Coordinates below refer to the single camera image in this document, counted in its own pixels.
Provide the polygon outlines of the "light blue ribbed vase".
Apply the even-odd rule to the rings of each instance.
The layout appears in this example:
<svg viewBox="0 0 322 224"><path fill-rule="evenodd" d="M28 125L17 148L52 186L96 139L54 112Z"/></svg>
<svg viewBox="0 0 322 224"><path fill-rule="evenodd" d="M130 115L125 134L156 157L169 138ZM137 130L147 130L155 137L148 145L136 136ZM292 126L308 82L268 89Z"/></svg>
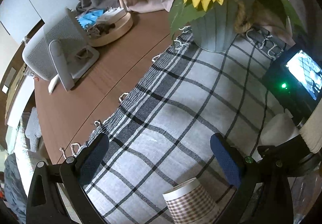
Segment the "light blue ribbed vase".
<svg viewBox="0 0 322 224"><path fill-rule="evenodd" d="M213 53L227 51L237 33L234 23L238 5L235 0L214 4L203 17L190 22L194 43L201 49Z"/></svg>

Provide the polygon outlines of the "white frosted cup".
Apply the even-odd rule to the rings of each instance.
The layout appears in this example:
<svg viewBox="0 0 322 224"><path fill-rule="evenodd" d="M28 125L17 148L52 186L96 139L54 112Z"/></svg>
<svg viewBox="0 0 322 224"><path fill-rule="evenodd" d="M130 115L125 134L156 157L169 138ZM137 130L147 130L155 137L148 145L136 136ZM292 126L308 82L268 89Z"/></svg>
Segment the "white frosted cup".
<svg viewBox="0 0 322 224"><path fill-rule="evenodd" d="M299 131L293 120L285 113L275 115L272 119L265 123L261 133L259 134L258 144L251 151L250 156L258 161L260 159L257 147L259 146L282 146L274 154L277 157L288 156L291 149L290 144L285 143L299 135Z"/></svg>

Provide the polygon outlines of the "white mesh desk fan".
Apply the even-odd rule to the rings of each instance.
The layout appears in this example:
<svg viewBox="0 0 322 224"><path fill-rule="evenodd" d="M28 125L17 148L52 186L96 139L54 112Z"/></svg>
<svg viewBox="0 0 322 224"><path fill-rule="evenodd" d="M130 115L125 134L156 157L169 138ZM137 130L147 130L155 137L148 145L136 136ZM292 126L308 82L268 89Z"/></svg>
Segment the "white mesh desk fan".
<svg viewBox="0 0 322 224"><path fill-rule="evenodd" d="M60 82L65 91L99 59L99 52L89 42L75 12L64 8L47 21L27 42L22 58L40 78L49 82L52 94Z"/></svg>

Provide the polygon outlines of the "checkered paper cup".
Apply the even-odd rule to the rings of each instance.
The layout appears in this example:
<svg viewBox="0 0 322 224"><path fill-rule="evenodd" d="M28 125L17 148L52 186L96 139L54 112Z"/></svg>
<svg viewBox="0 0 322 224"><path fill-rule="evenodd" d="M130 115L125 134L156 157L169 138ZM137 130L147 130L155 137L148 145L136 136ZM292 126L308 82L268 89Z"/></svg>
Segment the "checkered paper cup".
<svg viewBox="0 0 322 224"><path fill-rule="evenodd" d="M213 223L220 210L197 178L163 193L174 223Z"/></svg>

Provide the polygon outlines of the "plaid tablecloth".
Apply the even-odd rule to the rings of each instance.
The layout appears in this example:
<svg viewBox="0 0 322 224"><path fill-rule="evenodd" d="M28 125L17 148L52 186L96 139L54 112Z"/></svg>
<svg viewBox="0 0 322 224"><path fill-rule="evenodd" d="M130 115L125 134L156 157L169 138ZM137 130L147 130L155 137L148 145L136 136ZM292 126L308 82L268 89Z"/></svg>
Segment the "plaid tablecloth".
<svg viewBox="0 0 322 224"><path fill-rule="evenodd" d="M236 189L210 148L220 133L260 158L264 126L284 109L261 83L277 47L261 34L238 36L223 53L199 48L186 30L152 64L112 115L74 142L109 136L105 158L85 191L106 223L172 223L163 193L197 178L223 210Z"/></svg>

